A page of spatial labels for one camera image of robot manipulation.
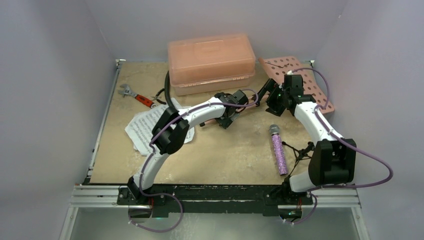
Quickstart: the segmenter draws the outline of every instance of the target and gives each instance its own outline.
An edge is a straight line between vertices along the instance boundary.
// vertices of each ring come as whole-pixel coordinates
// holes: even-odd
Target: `purple glitter microphone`
[[[279,174],[288,174],[289,172],[287,171],[287,164],[286,158],[284,157],[283,145],[281,144],[280,128],[277,125],[272,124],[271,126],[269,126],[269,133],[271,134],[272,145],[274,145],[274,153],[275,158],[277,160]]]

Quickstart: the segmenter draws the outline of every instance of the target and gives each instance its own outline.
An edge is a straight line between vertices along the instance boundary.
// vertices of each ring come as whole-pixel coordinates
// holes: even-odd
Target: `orange translucent box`
[[[168,44],[170,84],[177,96],[248,86],[255,60],[246,34]]]

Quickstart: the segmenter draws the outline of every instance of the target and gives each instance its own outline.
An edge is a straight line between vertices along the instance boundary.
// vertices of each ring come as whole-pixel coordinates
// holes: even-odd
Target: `wrench handle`
[[[140,94],[137,94],[137,96],[135,96],[135,99],[137,99],[140,103],[146,105],[149,108],[152,108],[152,105],[154,104],[151,100],[149,100],[147,97],[142,96]]]

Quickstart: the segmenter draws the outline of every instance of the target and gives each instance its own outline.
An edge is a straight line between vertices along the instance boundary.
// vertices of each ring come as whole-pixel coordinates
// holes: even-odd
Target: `gray wall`
[[[256,57],[315,59],[347,0],[87,0],[113,55],[165,61],[167,43],[247,33]]]
[[[422,0],[351,0],[316,60],[336,107],[330,122],[394,170],[358,190],[371,239],[424,239],[423,10]],[[362,155],[356,164],[358,184],[388,175]]]
[[[0,32],[0,239],[57,239],[114,58],[84,0],[2,0]]]

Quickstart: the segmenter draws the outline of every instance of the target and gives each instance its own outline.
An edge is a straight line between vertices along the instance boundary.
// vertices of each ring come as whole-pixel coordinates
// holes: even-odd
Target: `pink tray with holes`
[[[279,84],[284,83],[284,74],[286,74],[288,71],[304,67],[302,63],[294,56],[282,56],[268,59],[263,59],[260,57],[258,60],[268,77],[274,79]],[[320,87],[318,87],[312,71],[300,70],[297,71],[296,74],[302,75],[304,93],[311,94],[317,104],[324,105],[327,100],[327,96],[320,89]],[[326,109],[320,110],[322,114],[331,113],[334,111],[334,106],[331,102],[329,102]]]

